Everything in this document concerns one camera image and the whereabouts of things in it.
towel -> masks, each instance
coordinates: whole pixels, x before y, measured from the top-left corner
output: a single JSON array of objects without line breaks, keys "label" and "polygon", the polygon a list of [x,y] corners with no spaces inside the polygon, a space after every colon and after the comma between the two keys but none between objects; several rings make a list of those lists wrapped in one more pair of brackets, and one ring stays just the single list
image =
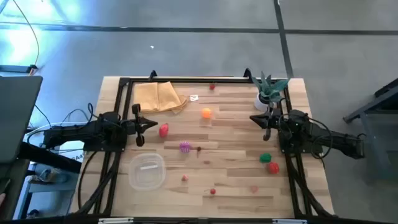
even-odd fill
[{"label": "towel", "polygon": [[168,110],[179,113],[187,102],[188,98],[178,95],[170,82],[143,83],[134,86],[134,103],[141,105],[141,113]]}]

clear plastic bowl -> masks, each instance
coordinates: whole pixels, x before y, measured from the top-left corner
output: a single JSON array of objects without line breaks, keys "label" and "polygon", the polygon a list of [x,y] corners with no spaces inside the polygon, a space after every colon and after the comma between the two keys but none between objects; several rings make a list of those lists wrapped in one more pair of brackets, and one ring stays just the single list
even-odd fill
[{"label": "clear plastic bowl", "polygon": [[129,166],[129,181],[136,190],[155,190],[166,176],[164,160],[156,153],[143,153],[134,157]]}]

wooden table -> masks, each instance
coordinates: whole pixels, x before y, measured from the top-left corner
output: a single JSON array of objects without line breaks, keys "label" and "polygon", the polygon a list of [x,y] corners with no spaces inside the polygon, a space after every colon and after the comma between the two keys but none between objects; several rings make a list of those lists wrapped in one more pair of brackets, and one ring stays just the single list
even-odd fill
[{"label": "wooden table", "polygon": [[[118,82],[119,77],[104,77],[96,114],[113,110]],[[159,125],[168,123],[169,135],[166,139],[160,138],[159,125],[148,129],[144,133],[146,143],[143,147],[136,146],[135,136],[129,137],[120,161],[112,216],[294,217],[277,131],[273,130],[270,140],[265,142],[262,140],[264,130],[249,119],[252,114],[261,114],[253,104],[257,88],[253,84],[229,83],[217,84],[214,90],[209,90],[206,83],[173,83],[173,86],[178,94],[198,95],[199,100],[189,102],[180,114],[168,111],[145,115]],[[293,109],[310,114],[304,80],[291,79],[289,92]],[[212,110],[211,121],[201,119],[202,108]],[[189,141],[193,147],[200,146],[203,150],[199,156],[195,150],[182,156],[178,147],[181,141]],[[138,192],[129,185],[128,169],[132,158],[144,152],[155,152],[164,158],[166,179],[157,190]],[[277,175],[269,174],[259,162],[259,156],[265,152],[279,164]],[[103,157],[103,152],[97,153],[88,165],[82,182],[83,203],[98,185]],[[324,208],[333,213],[321,162],[304,154],[303,164],[308,187]],[[184,174],[189,176],[187,182],[181,181]],[[258,186],[258,192],[252,193],[251,186]],[[209,192],[212,188],[216,189],[214,196]],[[71,212],[76,210],[75,194]]]}]

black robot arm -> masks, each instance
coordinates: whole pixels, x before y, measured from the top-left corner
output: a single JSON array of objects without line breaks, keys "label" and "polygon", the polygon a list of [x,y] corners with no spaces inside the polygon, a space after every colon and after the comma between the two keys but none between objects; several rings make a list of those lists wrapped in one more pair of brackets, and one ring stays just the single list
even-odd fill
[{"label": "black robot arm", "polygon": [[138,146],[145,143],[143,133],[157,122],[139,116],[140,105],[133,105],[132,112],[135,119],[120,120],[116,112],[100,114],[96,121],[84,125],[53,126],[44,132],[46,149],[60,146],[67,141],[82,141],[85,151],[123,151],[127,143],[127,136],[136,134]]},{"label": "black robot arm", "polygon": [[277,129],[281,139],[281,149],[289,152],[290,148],[303,148],[302,152],[311,152],[315,155],[322,152],[322,149],[313,151],[312,145],[328,146],[341,151],[344,155],[354,159],[364,157],[364,143],[358,136],[330,131],[324,124],[320,127],[318,122],[308,117],[308,114],[291,110],[289,114],[281,114],[280,109],[269,109],[260,115],[250,116],[250,119],[266,130],[263,139],[268,141],[271,136],[271,128]]}]

concrete floor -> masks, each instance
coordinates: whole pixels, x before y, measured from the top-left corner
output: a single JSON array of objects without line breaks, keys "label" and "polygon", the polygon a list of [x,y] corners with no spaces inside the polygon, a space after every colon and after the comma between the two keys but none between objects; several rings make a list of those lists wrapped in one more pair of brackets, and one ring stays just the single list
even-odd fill
[{"label": "concrete floor", "polygon": [[[43,24],[277,28],[272,0],[20,2],[28,18]],[[398,29],[394,0],[280,0],[280,7],[286,29]],[[12,1],[0,14],[0,22],[23,21]],[[37,104],[51,122],[95,105],[105,75],[149,75],[154,69],[159,75],[240,77],[250,67],[255,75],[262,70],[286,77],[279,34],[36,32],[37,74],[44,77]],[[305,79],[313,117],[336,131],[360,133],[358,122],[348,125],[342,117],[398,77],[398,35],[289,34],[287,45],[294,77]],[[0,30],[0,49],[0,64],[34,62],[35,40],[26,27]],[[73,120],[84,119],[76,114]],[[45,125],[37,111],[31,121]],[[398,222],[398,188],[366,182],[367,160],[333,151],[325,163],[337,215]]]}]

